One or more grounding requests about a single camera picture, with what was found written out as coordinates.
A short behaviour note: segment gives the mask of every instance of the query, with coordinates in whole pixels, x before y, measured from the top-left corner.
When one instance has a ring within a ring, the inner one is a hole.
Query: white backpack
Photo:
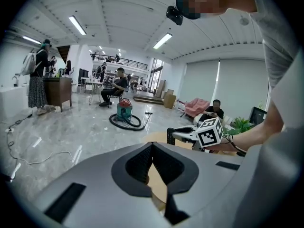
[[[34,52],[30,52],[27,54],[25,59],[23,60],[23,67],[21,70],[21,75],[29,75],[35,72],[36,68],[40,65],[41,62],[36,65],[36,55],[44,50],[40,50],[37,54]]]

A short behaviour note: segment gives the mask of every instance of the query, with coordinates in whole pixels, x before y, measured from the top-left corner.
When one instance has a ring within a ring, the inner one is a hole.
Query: long skirt
[[[28,105],[33,107],[44,107],[48,104],[46,92],[44,90],[43,78],[30,77],[28,91]]]

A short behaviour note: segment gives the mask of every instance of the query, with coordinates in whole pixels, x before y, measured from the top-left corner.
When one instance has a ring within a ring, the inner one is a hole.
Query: gray t-shirt
[[[257,12],[250,13],[260,28],[265,63],[271,87],[284,76],[293,62],[300,44],[288,21],[272,0],[255,0]]]

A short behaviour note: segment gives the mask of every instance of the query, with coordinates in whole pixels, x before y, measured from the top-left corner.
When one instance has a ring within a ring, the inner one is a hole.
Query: ceiling light
[[[81,27],[81,25],[78,23],[78,21],[76,20],[76,18],[74,16],[70,16],[68,17],[70,19],[70,21],[75,25],[75,27],[79,30],[80,34],[82,34],[83,36],[86,35],[86,32],[84,31],[84,29]]]
[[[39,42],[37,40],[34,40],[34,39],[30,38],[30,37],[27,37],[27,36],[23,36],[22,38],[25,39],[25,40],[29,40],[31,42],[37,43],[37,44],[41,44],[41,42]]]
[[[158,49],[163,43],[169,40],[172,37],[171,34],[167,33],[157,44],[153,47],[154,49]]]

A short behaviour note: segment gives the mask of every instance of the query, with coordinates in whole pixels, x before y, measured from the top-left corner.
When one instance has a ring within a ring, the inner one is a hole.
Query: pink armchair
[[[198,114],[203,113],[209,106],[209,101],[195,98],[194,100],[185,103],[185,113],[189,116],[196,117]]]

